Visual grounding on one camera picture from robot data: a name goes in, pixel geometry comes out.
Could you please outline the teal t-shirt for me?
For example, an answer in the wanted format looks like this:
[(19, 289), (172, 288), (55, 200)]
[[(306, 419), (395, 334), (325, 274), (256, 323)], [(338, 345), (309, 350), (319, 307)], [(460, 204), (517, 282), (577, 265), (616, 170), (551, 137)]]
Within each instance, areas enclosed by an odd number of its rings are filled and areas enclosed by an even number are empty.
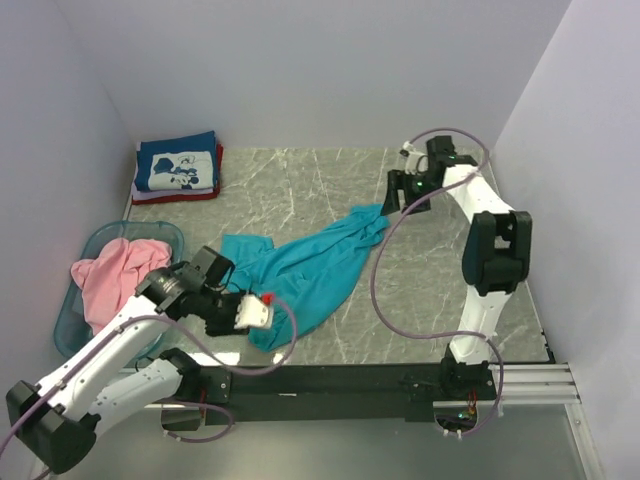
[(271, 238), (226, 234), (233, 291), (272, 293), (296, 317), (300, 337), (319, 328), (351, 295), (372, 249), (390, 226), (380, 204), (356, 205), (323, 230), (276, 247)]

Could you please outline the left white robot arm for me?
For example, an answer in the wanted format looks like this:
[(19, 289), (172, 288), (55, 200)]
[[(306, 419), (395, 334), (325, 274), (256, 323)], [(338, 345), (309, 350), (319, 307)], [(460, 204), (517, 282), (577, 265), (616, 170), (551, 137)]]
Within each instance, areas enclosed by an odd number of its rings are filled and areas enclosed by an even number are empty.
[(179, 348), (162, 352), (138, 372), (117, 374), (181, 319), (197, 316), (216, 334), (264, 326), (270, 307), (222, 283), (233, 263), (204, 247), (190, 261), (149, 272), (108, 325), (73, 357), (35, 384), (17, 382), (6, 394), (11, 430), (43, 464), (62, 474), (78, 465), (98, 438), (149, 404), (170, 399), (202, 409), (202, 366)]

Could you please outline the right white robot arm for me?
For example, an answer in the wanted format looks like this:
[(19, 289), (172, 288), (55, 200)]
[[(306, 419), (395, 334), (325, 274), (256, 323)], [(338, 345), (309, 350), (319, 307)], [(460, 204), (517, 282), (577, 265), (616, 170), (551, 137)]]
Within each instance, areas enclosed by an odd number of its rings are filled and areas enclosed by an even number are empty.
[(503, 201), (486, 181), (481, 167), (488, 163), (487, 154), (480, 162), (460, 154), (449, 135), (430, 138), (424, 151), (406, 141), (399, 154), (405, 164), (387, 173), (383, 216), (426, 212), (437, 193), (446, 193), (469, 222), (461, 265), (467, 292), (458, 329), (448, 344), (459, 364), (438, 377), (442, 393), (460, 399), (474, 386), (472, 372), (461, 364), (480, 365), (490, 359), (487, 340), (529, 274), (533, 221), (528, 212)]

